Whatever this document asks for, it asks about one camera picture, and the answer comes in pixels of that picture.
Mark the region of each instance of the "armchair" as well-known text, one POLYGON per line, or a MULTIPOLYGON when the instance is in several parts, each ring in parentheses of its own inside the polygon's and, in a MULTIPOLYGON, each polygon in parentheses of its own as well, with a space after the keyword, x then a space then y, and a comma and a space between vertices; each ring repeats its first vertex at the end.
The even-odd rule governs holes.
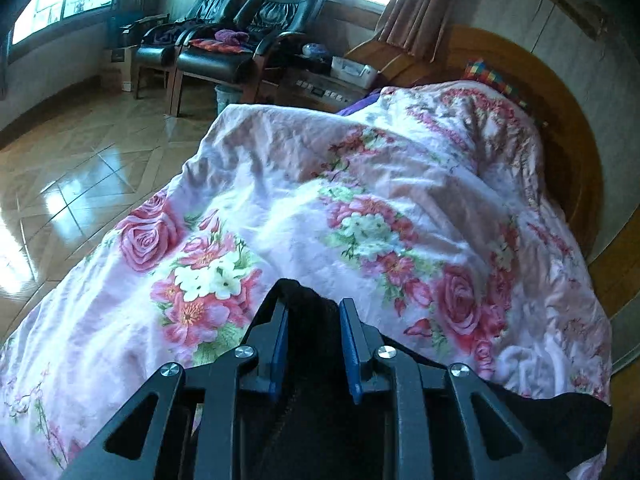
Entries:
POLYGON ((233 16, 240 7, 241 0, 196 0, 184 20, 166 23, 149 30, 142 38, 136 52, 133 95, 138 98, 140 69, 151 67, 169 74, 167 102, 171 102, 173 87, 172 72, 175 71, 175 58, 180 52, 183 40, 194 28, 204 23, 232 23, 233 16))
POLYGON ((191 40, 212 38, 221 25, 200 25, 182 39, 175 66, 170 115, 180 112, 183 76, 222 83, 242 89, 242 103, 255 102, 267 67, 283 66, 278 53, 284 44, 301 43, 305 31, 320 13, 325 0, 247 0, 234 18, 233 30, 249 34, 251 53, 222 54, 190 46, 191 40))

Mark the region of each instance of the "wooden headboard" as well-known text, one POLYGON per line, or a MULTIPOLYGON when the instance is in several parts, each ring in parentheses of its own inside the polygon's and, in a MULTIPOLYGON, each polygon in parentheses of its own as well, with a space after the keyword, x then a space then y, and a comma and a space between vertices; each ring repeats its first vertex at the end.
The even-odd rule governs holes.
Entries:
POLYGON ((564 210, 583 254, 591 250, 602 208, 600 157, 580 105, 560 78, 536 56, 505 38, 479 28, 450 26, 433 63, 399 47, 367 41, 346 54, 381 72, 383 84, 408 88, 460 79, 470 59, 484 59, 529 102, 541 128, 545 181, 564 210))

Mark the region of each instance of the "plaid pillow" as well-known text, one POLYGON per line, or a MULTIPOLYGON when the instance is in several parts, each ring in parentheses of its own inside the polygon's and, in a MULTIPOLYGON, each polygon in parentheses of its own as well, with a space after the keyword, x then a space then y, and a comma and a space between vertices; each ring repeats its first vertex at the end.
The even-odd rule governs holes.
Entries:
POLYGON ((477 59, 475 61, 470 60, 466 64, 465 75, 462 76, 462 79, 484 83, 485 85, 500 92, 512 103, 517 104, 525 112, 529 112, 529 104, 520 99, 518 91, 513 86, 505 82, 499 73, 492 68, 489 68, 484 62, 484 59, 477 59))

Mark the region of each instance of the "bed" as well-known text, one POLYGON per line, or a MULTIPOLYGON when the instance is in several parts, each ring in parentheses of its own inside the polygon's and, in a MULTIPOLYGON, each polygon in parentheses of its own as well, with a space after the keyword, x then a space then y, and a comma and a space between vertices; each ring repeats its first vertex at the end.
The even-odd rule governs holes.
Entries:
POLYGON ((160 365, 236 346, 280 277, 523 396, 609 400, 610 325, 582 256, 602 180, 571 94, 475 29, 449 29, 433 65, 375 42, 350 57, 388 80, 377 103, 348 118, 229 106, 2 346, 0 441, 26 478, 59 476, 160 365), (540 134, 457 81, 478 56, 521 87, 540 134))

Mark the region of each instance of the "metal screw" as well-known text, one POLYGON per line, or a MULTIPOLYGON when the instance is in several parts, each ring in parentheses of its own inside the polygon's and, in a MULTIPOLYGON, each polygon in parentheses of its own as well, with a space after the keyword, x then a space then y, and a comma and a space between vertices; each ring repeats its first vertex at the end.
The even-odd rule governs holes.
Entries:
POLYGON ((396 357, 398 350, 389 345, 384 345, 378 348, 378 356, 383 359, 393 359, 396 357))
POLYGON ((178 363, 167 363, 160 368, 160 374, 165 377, 173 377, 177 375, 179 371, 180 365, 178 363))
POLYGON ((247 359, 255 354, 255 350, 249 345, 240 345, 234 350, 234 354, 240 359, 247 359))
POLYGON ((470 374, 471 368, 463 363, 453 363, 451 373, 454 377, 466 377, 470 374))

